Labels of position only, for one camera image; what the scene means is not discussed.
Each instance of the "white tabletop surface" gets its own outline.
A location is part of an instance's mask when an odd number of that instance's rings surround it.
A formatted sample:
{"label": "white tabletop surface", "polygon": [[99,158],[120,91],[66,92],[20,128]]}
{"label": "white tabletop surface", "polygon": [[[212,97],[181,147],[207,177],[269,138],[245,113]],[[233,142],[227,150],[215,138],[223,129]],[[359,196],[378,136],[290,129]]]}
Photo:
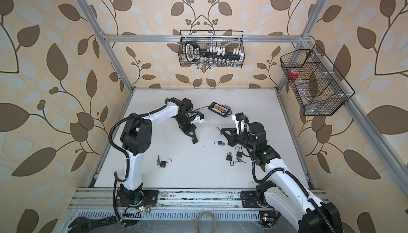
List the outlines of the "white tabletop surface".
{"label": "white tabletop surface", "polygon": [[[176,89],[135,90],[125,116],[130,113],[146,113],[164,104],[167,98],[188,98],[194,108],[209,106],[213,101],[226,104],[232,113],[243,112],[250,123],[262,123],[268,144],[271,145],[285,161],[292,173],[307,186],[307,181],[299,161],[298,154],[288,126],[286,125],[275,90],[270,89]],[[205,121],[196,123],[198,143],[193,144],[191,138],[184,135],[175,119],[169,118],[155,126],[153,123],[152,142],[145,152],[142,179],[145,188],[255,188],[257,183],[252,178],[252,165],[249,158],[243,157],[245,163],[230,166],[226,160],[228,152],[236,159],[234,147],[227,145],[227,139],[220,135],[218,128],[235,127],[231,116],[222,116],[201,109]],[[122,147],[120,134],[122,124],[118,127],[114,142]],[[215,141],[223,141],[225,146],[214,145]],[[157,156],[162,160],[173,159],[165,168],[156,164]],[[113,173],[118,171],[124,175],[125,156],[111,147],[101,168],[94,187],[113,187]],[[256,166],[256,175],[262,179],[266,173]]]}

